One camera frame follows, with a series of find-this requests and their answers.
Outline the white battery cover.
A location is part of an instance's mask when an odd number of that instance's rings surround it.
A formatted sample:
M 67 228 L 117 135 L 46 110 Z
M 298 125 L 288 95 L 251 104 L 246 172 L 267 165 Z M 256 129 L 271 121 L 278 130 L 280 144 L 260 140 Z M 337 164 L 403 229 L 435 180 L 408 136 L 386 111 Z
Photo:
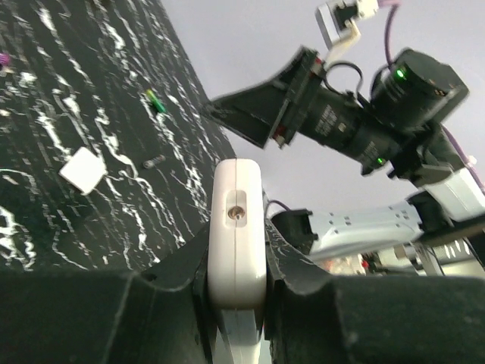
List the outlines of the white battery cover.
M 59 171 L 83 196 L 90 194 L 106 175 L 105 163 L 86 147 L 80 147 Z

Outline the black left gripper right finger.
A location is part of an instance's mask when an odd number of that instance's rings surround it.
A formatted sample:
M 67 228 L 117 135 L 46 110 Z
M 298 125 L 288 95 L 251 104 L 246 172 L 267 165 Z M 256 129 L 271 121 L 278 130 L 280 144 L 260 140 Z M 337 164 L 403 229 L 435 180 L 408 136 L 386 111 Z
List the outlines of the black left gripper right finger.
M 483 279 L 331 275 L 265 228 L 273 362 L 484 361 Z

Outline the white red remote control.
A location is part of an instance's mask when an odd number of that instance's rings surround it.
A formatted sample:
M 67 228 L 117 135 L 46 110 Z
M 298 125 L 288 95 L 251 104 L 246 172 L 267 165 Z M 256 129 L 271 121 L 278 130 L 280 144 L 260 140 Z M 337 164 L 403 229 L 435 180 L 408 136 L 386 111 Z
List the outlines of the white red remote control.
M 266 294 L 261 170 L 251 159 L 226 159 L 214 172 L 208 297 L 234 363 L 259 361 Z

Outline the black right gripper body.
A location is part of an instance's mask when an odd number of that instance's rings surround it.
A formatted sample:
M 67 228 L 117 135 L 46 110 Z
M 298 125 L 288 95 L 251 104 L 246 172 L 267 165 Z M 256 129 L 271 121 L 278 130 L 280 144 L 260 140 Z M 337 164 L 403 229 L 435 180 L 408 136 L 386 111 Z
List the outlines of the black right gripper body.
M 316 50 L 299 48 L 271 86 L 280 97 L 271 128 L 279 146 L 299 133 L 356 161 L 363 171 L 381 168 L 400 152 L 399 137 L 359 105 L 357 93 L 330 88 Z

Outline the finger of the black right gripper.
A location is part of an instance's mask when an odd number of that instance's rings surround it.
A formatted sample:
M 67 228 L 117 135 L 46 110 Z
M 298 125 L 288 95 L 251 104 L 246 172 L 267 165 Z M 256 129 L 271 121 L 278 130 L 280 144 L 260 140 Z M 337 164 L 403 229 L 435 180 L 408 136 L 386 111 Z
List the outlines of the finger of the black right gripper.
M 291 109 L 296 75 L 295 68 L 287 68 L 258 85 L 212 99 L 206 103 L 206 118 L 264 148 Z

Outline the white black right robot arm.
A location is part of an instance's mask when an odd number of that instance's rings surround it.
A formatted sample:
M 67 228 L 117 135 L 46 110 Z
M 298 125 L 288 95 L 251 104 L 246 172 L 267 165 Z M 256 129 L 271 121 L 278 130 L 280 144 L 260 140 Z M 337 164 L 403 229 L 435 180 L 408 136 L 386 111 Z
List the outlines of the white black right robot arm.
M 284 209 L 272 219 L 283 239 L 312 259 L 374 252 L 402 243 L 440 246 L 484 230 L 484 191 L 443 120 L 468 96 L 447 64 L 404 49 L 374 76 L 371 98 L 340 92 L 332 65 L 301 48 L 271 79 L 202 106 L 208 120 L 264 148 L 303 135 L 356 161 L 367 176 L 386 164 L 417 193 L 363 212 Z

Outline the blue purple battery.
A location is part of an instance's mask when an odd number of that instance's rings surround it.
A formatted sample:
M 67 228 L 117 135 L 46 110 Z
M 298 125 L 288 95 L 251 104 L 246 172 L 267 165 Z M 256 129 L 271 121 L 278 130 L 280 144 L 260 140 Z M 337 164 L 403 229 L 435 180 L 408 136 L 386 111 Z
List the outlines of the blue purple battery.
M 0 71 L 7 72 L 9 70 L 9 64 L 11 57 L 7 53 L 0 54 Z

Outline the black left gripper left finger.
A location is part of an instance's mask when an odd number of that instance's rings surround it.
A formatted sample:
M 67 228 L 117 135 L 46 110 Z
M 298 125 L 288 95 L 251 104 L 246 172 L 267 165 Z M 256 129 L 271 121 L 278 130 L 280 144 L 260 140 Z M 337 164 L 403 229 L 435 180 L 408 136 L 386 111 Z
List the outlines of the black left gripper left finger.
M 144 272 L 1 275 L 3 363 L 210 363 L 208 227 Z

